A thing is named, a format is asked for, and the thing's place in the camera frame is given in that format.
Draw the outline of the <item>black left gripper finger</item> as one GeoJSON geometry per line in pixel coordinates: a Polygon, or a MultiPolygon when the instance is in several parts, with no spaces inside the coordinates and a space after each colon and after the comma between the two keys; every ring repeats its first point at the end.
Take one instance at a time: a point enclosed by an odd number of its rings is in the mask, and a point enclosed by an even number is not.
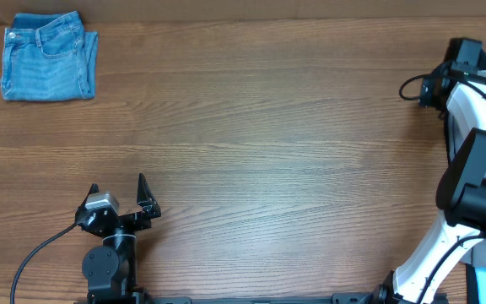
{"type": "Polygon", "coordinates": [[[137,204],[142,208],[143,213],[150,219],[159,218],[161,216],[160,206],[149,189],[149,185],[143,173],[138,175],[137,204]]]}
{"type": "Polygon", "coordinates": [[[86,197],[85,197],[84,201],[82,202],[81,207],[84,207],[84,206],[85,206],[85,204],[87,203],[87,199],[88,199],[88,197],[89,197],[91,194],[95,194],[95,193],[97,193],[98,191],[99,191],[99,186],[98,186],[96,183],[93,183],[93,184],[91,185],[91,187],[89,188],[89,191],[88,191],[88,193],[86,194],[86,197]]]}

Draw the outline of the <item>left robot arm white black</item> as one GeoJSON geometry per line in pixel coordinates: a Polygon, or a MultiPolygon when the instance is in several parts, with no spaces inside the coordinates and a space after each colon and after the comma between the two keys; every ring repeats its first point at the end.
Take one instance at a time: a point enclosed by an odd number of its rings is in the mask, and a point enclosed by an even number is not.
{"type": "Polygon", "coordinates": [[[82,272],[88,281],[88,303],[151,303],[151,295],[138,286],[136,233],[149,229],[161,216],[144,174],[138,175],[138,212],[119,214],[119,203],[110,192],[93,184],[78,207],[75,222],[102,244],[84,256],[82,272]]]}

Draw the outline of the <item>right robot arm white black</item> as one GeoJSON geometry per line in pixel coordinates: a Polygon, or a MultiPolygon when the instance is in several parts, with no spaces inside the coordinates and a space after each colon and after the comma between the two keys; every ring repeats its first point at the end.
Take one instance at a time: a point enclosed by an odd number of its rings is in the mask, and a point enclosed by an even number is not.
{"type": "Polygon", "coordinates": [[[443,62],[418,76],[416,100],[445,117],[448,167],[438,184],[439,210],[408,260],[365,303],[444,303],[436,292],[456,264],[486,241],[486,52],[483,43],[452,38],[443,62]]]}

